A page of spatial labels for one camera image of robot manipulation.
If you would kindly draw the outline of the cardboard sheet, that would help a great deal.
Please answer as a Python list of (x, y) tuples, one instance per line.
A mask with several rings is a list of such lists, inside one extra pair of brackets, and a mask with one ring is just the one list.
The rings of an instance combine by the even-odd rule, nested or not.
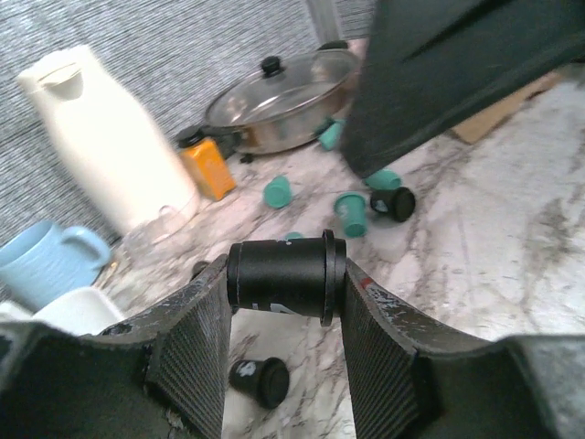
[(476, 144), (517, 113), (525, 101), (550, 90), (561, 79), (562, 75), (559, 72), (550, 72), (457, 124), (450, 130), (450, 134), (468, 145)]

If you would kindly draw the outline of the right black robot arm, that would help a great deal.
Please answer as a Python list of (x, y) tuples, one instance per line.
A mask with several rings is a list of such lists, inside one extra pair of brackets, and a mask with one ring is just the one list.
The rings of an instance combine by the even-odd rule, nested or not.
[(368, 177), (584, 53), (573, 1), (379, 1), (339, 149)]

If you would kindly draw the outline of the white plastic storage basket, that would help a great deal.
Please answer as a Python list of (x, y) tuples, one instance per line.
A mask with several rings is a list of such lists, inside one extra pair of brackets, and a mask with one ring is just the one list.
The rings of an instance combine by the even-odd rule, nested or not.
[(1, 303), (1, 322), (42, 322), (75, 336), (99, 335), (125, 319), (123, 312), (99, 288), (83, 287), (65, 293), (36, 313), (16, 302)]

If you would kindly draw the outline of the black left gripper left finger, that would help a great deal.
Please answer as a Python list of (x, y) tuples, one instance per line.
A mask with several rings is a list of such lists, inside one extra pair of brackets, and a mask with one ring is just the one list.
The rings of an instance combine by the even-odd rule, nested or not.
[(98, 336), (1, 326), (4, 438), (218, 438), (228, 376), (227, 259)]

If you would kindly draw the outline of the black coffee capsule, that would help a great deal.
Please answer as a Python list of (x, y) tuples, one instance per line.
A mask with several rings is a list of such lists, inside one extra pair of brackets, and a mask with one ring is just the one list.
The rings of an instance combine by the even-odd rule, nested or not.
[(399, 187), (372, 192), (369, 204), (376, 213), (386, 215), (396, 222), (405, 222), (415, 211), (416, 198), (407, 187)]
[(229, 304), (238, 309), (315, 317), (323, 327), (342, 313), (346, 242), (319, 238), (244, 241), (230, 247)]
[(251, 397), (266, 410), (277, 408), (286, 398), (290, 372), (278, 358), (265, 360), (241, 359), (229, 371), (229, 385)]

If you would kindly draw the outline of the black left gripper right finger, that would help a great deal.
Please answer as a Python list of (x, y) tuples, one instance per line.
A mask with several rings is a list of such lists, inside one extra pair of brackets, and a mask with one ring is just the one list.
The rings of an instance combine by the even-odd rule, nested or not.
[(581, 438), (584, 338), (488, 341), (399, 299), (355, 263), (341, 314), (360, 438)]

